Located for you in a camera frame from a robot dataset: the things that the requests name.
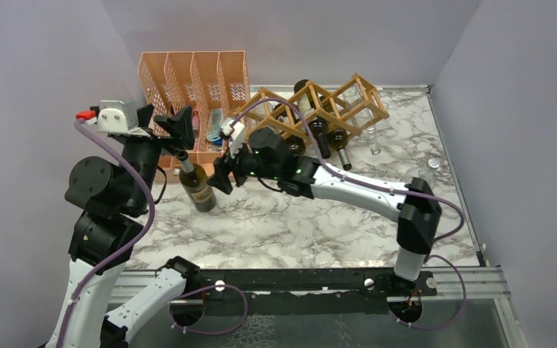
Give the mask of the white wine bottle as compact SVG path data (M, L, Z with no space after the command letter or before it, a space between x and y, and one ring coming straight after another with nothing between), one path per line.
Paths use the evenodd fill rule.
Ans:
M207 183L208 176L205 169L193 163L184 150L178 151L176 158L181 166L178 179L191 202L197 211L209 212L216 206L217 199L213 188Z

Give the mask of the clear glass jar silver lid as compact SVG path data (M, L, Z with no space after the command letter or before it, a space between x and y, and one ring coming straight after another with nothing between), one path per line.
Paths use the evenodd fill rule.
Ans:
M414 175L426 181L430 189L433 189L437 183L437 174L442 167L442 163L437 157L430 157L426 163L416 170Z

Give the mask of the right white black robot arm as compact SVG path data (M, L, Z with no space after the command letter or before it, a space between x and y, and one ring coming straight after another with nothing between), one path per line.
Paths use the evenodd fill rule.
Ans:
M286 140L270 128L254 131L248 141L234 131L228 152L213 167L208 183L225 194L248 178L274 180L288 195L343 202L396 222L399 251L389 276L390 287L406 295L418 286L442 214L438 198L425 180L396 183L340 170L317 158L292 153Z

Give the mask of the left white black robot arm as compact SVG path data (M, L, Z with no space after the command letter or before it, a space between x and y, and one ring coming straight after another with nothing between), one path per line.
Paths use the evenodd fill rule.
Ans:
M156 115L150 104L103 100L79 112L75 128L110 159L90 156L72 169L67 202L82 213L73 228L67 292L48 347L128 347L166 304L201 288L200 269L174 257L121 306L108 305L133 246L153 224L151 189L159 159L194 145L193 109Z

